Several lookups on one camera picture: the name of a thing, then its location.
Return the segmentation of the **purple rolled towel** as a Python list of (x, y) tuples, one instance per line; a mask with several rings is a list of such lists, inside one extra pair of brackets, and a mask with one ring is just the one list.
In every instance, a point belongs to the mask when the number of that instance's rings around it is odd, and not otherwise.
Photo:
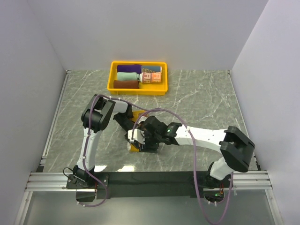
[(142, 71), (142, 66), (140, 64), (126, 64), (126, 65), (117, 66), (117, 72), (140, 74), (141, 71)]

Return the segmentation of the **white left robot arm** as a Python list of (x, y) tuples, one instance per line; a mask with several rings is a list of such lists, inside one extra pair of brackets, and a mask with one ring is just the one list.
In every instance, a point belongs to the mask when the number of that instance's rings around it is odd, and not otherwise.
[(84, 138), (80, 157), (73, 168), (77, 182), (83, 188), (94, 184), (92, 173), (95, 168), (95, 156), (102, 132), (113, 119), (127, 132), (133, 128), (132, 104), (117, 98), (94, 95), (81, 115)]

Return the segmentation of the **mint green rolled towel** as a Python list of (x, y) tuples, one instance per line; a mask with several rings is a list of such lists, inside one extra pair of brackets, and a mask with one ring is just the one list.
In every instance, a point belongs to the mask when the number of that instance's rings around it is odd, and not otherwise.
[(136, 72), (118, 72), (118, 81), (136, 81), (139, 80), (140, 74)]

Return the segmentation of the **aluminium frame rail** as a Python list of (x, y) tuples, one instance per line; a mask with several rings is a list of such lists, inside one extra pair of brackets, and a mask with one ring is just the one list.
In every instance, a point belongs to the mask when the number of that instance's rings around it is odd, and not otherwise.
[[(61, 172), (32, 172), (27, 181), (26, 191), (40, 192), (91, 192), (92, 189), (67, 189), (67, 177)], [(236, 190), (263, 190), (273, 189), (266, 171), (235, 172), (233, 188)]]

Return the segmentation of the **brown rolled towel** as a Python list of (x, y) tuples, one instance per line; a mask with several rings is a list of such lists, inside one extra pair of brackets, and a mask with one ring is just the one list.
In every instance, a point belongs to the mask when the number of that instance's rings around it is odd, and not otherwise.
[(139, 82), (137, 80), (131, 81), (119, 81), (115, 80), (113, 82), (114, 89), (139, 89)]

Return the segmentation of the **blue lettered rolled towel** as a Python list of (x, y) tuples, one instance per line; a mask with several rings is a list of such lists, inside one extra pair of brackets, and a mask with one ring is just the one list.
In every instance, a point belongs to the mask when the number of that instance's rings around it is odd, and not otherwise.
[(158, 73), (158, 72), (162, 72), (162, 67), (161, 66), (142, 65), (141, 72), (142, 73)]

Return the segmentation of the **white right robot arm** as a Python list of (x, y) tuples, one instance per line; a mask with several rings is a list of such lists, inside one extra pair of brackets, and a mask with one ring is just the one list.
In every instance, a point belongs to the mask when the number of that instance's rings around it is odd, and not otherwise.
[(128, 138), (143, 147), (153, 147), (160, 143), (191, 145), (220, 153), (221, 158), (210, 164), (199, 183), (202, 187), (210, 189), (219, 187), (234, 171), (248, 172), (255, 149), (255, 144), (235, 126), (211, 130), (176, 122), (166, 125), (155, 116), (149, 116), (145, 121), (140, 122), (133, 131), (128, 133)]

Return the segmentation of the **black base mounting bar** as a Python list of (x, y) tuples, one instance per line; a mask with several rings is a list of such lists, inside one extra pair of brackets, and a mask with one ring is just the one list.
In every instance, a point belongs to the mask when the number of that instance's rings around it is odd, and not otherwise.
[(230, 185), (230, 175), (222, 181), (208, 177), (208, 172), (96, 172), (98, 181), (89, 178), (87, 181), (70, 174), (67, 189), (92, 189), (91, 195), (77, 194), (78, 201), (94, 199), (110, 199), (121, 197), (196, 197), (197, 188), (200, 197), (204, 197), (205, 189), (221, 189)]

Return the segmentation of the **striped rabbit print towel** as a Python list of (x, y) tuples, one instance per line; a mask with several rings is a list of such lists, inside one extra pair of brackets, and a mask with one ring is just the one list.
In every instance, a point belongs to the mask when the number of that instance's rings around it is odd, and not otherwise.
[(162, 73), (161, 72), (142, 72), (139, 75), (139, 81), (141, 83), (161, 83)]

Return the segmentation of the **yellow plastic tray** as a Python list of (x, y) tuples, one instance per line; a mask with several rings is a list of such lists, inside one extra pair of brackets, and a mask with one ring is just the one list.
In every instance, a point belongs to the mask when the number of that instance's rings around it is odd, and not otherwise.
[(112, 94), (164, 95), (168, 91), (167, 64), (113, 61), (107, 90)]

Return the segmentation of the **yellow brown towel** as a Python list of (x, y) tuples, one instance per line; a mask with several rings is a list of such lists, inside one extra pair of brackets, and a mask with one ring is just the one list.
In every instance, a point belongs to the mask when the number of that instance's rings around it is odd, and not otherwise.
[(134, 130), (129, 129), (127, 138), (127, 149), (129, 152), (142, 152), (145, 147), (144, 131), (142, 131), (142, 124), (147, 119), (147, 114), (143, 114), (144, 110), (133, 111), (133, 118), (130, 120), (133, 122)]

